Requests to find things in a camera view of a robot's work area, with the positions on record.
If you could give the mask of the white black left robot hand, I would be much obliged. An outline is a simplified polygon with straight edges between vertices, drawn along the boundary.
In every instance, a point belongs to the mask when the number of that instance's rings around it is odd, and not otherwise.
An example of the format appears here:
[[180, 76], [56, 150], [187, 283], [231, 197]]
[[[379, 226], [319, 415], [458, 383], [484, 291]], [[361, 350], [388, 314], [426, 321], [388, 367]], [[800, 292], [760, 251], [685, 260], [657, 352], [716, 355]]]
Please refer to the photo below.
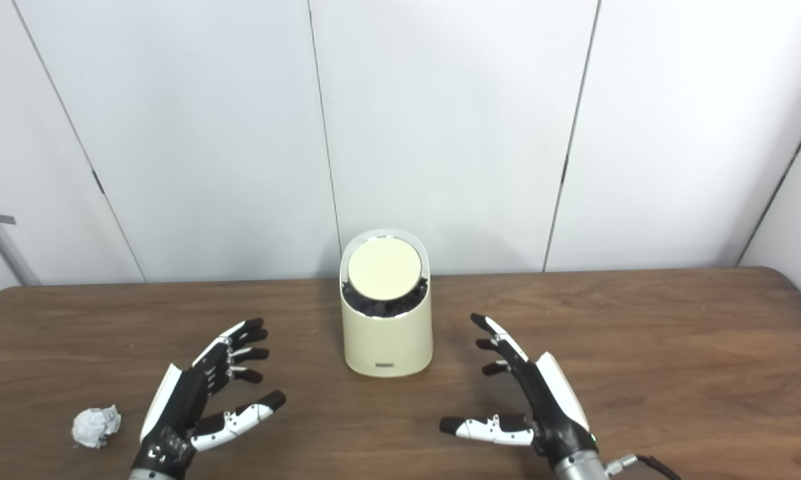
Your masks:
[[263, 380], [263, 374], [242, 364], [269, 358], [269, 350], [253, 347], [267, 335], [264, 319], [245, 320], [218, 334], [189, 368], [169, 365], [145, 416], [131, 479], [184, 479], [197, 453], [230, 443], [284, 406], [286, 395], [273, 390], [249, 404], [205, 415], [209, 398], [230, 382]]

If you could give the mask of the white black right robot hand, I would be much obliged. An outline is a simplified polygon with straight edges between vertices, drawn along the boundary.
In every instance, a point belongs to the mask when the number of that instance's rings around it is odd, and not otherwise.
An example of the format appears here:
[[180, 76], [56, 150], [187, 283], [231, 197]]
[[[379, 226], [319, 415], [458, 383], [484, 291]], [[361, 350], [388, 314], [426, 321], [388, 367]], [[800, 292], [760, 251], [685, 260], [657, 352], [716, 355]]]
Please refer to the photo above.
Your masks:
[[470, 320], [489, 334], [476, 340], [478, 349], [501, 358], [482, 367], [486, 376], [509, 373], [528, 401], [528, 414], [492, 417], [443, 417], [440, 432], [498, 445], [529, 446], [546, 458], [550, 467], [576, 459], [584, 451], [598, 452], [580, 401], [552, 353], [531, 359], [494, 319], [471, 313]]

